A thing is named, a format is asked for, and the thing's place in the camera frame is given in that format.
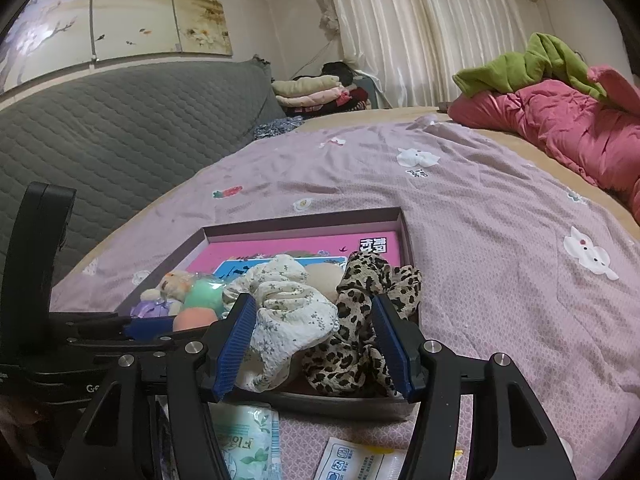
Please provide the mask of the leopard print scrunchie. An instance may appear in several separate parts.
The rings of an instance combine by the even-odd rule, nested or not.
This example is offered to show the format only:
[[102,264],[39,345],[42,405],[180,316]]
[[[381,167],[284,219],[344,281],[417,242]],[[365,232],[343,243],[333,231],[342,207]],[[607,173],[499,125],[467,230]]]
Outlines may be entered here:
[[384,258],[354,252],[337,285],[338,329],[306,351],[302,367],[309,385],[325,396],[360,396],[373,384],[398,395],[371,322],[373,299],[384,295],[400,318],[416,314],[422,274],[414,266],[391,266]]

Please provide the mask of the white curtain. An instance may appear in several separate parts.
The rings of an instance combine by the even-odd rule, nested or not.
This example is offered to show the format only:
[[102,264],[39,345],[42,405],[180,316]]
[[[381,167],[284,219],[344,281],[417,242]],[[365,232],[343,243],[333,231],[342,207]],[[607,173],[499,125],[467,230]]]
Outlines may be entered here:
[[516,0],[333,0],[345,62],[392,107],[459,94],[452,77],[522,50]]

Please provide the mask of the white floral scrunchie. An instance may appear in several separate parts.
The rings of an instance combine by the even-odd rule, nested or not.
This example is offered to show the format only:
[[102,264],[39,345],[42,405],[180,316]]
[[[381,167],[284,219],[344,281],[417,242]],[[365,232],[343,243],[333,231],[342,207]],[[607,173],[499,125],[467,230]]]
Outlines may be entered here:
[[336,305],[308,284],[305,267],[289,255],[252,266],[224,286],[231,308],[240,295],[256,302],[256,322],[235,385],[262,393],[290,376],[292,359],[334,335],[340,323]]

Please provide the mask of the pink children's book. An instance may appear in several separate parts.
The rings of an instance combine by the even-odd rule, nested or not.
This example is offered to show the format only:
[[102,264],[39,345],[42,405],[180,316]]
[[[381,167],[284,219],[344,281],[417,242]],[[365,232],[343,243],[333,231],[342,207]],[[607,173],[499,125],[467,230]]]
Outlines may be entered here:
[[353,252],[370,252],[381,256],[392,266],[399,266],[405,260],[401,255],[400,238],[396,231],[373,231],[273,240],[210,242],[190,255],[191,261],[181,269],[191,273],[214,274],[217,278],[226,280],[280,254],[302,259],[303,266],[306,266],[327,261],[344,264]]

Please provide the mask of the teddy bear purple dress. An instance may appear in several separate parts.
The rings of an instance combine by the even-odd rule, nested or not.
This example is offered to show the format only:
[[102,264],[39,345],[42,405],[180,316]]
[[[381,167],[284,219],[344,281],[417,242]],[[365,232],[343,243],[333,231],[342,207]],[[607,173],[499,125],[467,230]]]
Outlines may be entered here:
[[164,318],[177,315],[190,292],[195,275],[188,271],[171,271],[153,288],[145,289],[140,301],[130,310],[132,318]]

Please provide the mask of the stack of folded clothes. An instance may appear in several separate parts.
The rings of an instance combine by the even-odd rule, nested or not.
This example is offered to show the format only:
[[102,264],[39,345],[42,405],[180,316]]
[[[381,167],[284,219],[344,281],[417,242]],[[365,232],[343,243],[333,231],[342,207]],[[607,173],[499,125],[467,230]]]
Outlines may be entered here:
[[324,64],[317,76],[274,80],[271,88],[288,117],[309,119],[376,107],[370,79],[358,75],[344,62]]

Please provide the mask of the floral wall painting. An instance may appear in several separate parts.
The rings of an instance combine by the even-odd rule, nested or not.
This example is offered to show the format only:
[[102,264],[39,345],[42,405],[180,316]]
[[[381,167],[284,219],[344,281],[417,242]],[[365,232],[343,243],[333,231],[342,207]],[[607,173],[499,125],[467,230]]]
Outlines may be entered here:
[[175,52],[231,55],[220,0],[29,0],[1,43],[1,89],[90,62]]

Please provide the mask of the shallow dark cardboard box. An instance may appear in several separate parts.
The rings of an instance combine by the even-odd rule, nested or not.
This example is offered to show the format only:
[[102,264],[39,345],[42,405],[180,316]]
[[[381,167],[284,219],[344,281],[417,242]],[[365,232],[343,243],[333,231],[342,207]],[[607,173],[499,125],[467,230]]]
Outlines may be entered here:
[[[401,209],[353,210],[206,226],[187,238],[130,292],[117,307],[117,313],[129,314],[142,292],[169,271],[215,273],[224,269],[222,277],[231,281],[251,262],[277,254],[343,262],[360,249],[376,252],[391,266],[413,263]],[[366,385],[362,396],[320,396],[300,376],[264,393],[234,389],[227,398],[265,402],[280,411],[371,422],[404,422],[413,412],[406,401],[386,396],[375,384]]]

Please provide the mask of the grey quilted headboard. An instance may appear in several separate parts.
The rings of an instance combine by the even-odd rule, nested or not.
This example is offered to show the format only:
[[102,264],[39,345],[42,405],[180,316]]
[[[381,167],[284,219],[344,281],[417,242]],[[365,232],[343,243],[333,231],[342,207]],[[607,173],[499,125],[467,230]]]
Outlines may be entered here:
[[262,58],[131,66],[35,93],[1,112],[1,245],[30,182],[72,188],[61,281],[143,208],[283,115]]

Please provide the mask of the peach makeup sponge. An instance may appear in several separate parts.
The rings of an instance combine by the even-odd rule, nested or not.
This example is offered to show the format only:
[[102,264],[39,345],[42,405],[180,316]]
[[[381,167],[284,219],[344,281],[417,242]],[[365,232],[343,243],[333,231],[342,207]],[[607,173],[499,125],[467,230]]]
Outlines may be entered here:
[[174,332],[184,330],[195,330],[196,328],[207,327],[218,321],[218,316],[213,309],[192,307],[180,311],[172,322]]

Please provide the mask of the green makeup sponge in wrapper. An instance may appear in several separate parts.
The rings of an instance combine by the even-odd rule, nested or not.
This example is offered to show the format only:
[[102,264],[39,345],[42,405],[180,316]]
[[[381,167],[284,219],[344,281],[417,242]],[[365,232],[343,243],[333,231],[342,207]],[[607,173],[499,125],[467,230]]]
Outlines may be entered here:
[[224,281],[217,280],[214,276],[206,276],[195,280],[183,301],[185,309],[204,308],[213,310],[217,318],[227,315],[224,305]]

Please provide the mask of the dark floral cloth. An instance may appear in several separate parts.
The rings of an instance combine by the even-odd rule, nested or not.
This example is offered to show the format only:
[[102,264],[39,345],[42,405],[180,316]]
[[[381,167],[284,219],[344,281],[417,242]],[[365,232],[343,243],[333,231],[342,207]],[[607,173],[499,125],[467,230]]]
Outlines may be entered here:
[[302,116],[273,119],[271,122],[256,126],[252,130],[254,140],[273,138],[295,130],[303,125],[305,119]]

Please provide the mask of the white yellow sachet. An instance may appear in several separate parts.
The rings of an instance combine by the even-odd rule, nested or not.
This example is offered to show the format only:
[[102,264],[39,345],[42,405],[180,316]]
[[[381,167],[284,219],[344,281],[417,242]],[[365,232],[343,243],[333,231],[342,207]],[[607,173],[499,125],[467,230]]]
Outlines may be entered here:
[[330,437],[314,480],[396,480],[406,455],[406,450]]

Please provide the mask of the green blanket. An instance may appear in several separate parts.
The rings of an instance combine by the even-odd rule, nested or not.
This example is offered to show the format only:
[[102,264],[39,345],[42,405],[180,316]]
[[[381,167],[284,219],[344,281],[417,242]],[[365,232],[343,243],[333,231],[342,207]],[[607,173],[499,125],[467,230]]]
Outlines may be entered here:
[[512,93],[553,79],[593,99],[606,101],[606,91],[589,79],[588,70],[588,65],[560,38],[535,32],[524,52],[500,54],[483,66],[460,70],[452,80],[468,98],[483,91]]

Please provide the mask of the red pink quilt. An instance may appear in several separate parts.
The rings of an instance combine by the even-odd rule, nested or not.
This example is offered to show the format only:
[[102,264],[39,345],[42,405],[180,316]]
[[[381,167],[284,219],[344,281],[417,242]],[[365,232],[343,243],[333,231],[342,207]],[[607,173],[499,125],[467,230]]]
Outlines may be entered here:
[[508,94],[459,96],[449,117],[469,128],[516,133],[639,217],[639,88],[606,65],[591,67],[608,102],[554,79]]

